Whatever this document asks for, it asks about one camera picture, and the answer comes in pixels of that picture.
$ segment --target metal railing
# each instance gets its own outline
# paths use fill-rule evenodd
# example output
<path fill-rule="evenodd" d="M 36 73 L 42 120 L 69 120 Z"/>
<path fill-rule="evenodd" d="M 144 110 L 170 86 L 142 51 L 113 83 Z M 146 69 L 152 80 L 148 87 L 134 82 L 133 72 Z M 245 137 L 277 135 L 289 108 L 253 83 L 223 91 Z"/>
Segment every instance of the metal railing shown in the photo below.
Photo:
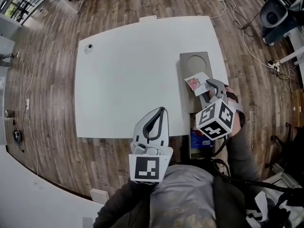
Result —
<path fill-rule="evenodd" d="M 40 2 L 41 0 L 22 0 L 17 4 L 12 2 L 15 5 L 15 9 L 11 18 L 20 23 L 24 22 L 25 18 L 34 11 L 37 7 L 36 5 Z"/>

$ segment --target jacket sleeve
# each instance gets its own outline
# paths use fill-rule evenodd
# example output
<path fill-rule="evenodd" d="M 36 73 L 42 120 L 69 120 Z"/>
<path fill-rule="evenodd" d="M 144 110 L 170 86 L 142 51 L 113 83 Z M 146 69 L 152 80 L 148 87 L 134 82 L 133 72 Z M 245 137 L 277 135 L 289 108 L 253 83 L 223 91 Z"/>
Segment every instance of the jacket sleeve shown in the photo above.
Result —
<path fill-rule="evenodd" d="M 247 123 L 244 124 L 236 135 L 229 139 L 227 152 L 232 178 L 249 181 L 261 180 L 257 171 L 257 164 L 247 141 Z M 237 187 L 244 194 L 251 194 L 254 197 L 262 190 L 261 187 L 257 186 L 238 185 Z"/>
<path fill-rule="evenodd" d="M 121 216 L 132 211 L 153 188 L 154 185 L 137 184 L 129 179 L 100 209 L 93 227 L 111 227 Z"/>

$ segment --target person's foot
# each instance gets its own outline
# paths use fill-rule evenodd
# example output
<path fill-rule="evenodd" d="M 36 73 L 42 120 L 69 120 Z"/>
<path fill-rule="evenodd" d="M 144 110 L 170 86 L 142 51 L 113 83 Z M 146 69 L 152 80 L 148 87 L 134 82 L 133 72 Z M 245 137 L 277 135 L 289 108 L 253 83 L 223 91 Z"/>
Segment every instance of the person's foot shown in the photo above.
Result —
<path fill-rule="evenodd" d="M 266 45 L 269 45 L 269 46 L 273 46 L 275 43 L 274 42 L 272 42 L 272 43 L 267 43 L 266 41 L 265 41 L 265 38 L 263 38 L 263 42 L 266 44 Z"/>

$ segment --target wooden floor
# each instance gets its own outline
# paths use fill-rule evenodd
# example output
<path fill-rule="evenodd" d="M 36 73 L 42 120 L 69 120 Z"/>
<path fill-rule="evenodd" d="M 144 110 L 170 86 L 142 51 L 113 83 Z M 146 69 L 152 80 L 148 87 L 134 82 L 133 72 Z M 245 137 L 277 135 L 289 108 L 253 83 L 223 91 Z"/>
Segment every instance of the wooden floor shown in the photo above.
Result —
<path fill-rule="evenodd" d="M 234 2 L 249 19 L 264 3 L 263 0 Z M 48 15 L 34 14 L 34 18 L 30 18 L 20 30 L 15 45 L 15 52 L 20 48 L 23 50 L 25 78 L 33 73 L 33 83 L 27 95 L 30 98 L 29 119 L 38 154 L 38 172 L 85 195 L 89 195 L 92 188 L 106 190 L 112 195 L 128 178 L 131 140 L 76 138 L 74 78 L 78 42 L 102 31 L 138 22 L 143 16 L 214 17 L 221 14 L 223 4 L 216 0 L 84 0 L 78 15 L 58 0 L 50 0 L 44 6 Z M 234 26 L 233 20 L 228 7 L 224 15 L 213 19 L 212 23 L 229 83 L 244 106 L 250 124 L 248 140 L 262 173 L 274 145 L 270 136 L 276 134 L 284 138 L 286 135 L 285 122 L 291 120 L 291 93 L 285 91 L 289 87 L 287 81 L 279 80 L 250 56 L 243 44 L 242 33 Z M 252 25 L 254 37 L 245 36 L 245 41 L 260 60 L 280 59 L 290 53 L 285 40 L 274 47 L 263 44 L 258 18 Z M 25 138 L 25 152 L 22 153 L 13 142 L 11 119 L 5 122 L 8 150 L 36 171 L 36 154 L 27 114 L 22 127 L 25 91 L 29 84 L 30 79 L 22 83 L 22 63 L 14 59 L 6 83 L 5 109 L 16 112 L 19 129 Z M 177 160 L 180 143 L 181 137 L 170 139 Z"/>

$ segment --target gray t-shirt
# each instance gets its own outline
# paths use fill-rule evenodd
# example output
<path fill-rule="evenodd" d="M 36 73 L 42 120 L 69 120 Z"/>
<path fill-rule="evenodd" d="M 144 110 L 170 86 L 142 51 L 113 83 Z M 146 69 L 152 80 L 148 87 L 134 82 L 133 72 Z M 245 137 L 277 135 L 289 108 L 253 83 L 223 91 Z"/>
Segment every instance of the gray t-shirt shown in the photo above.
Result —
<path fill-rule="evenodd" d="M 215 228 L 213 179 L 190 165 L 173 165 L 150 195 L 150 228 Z"/>

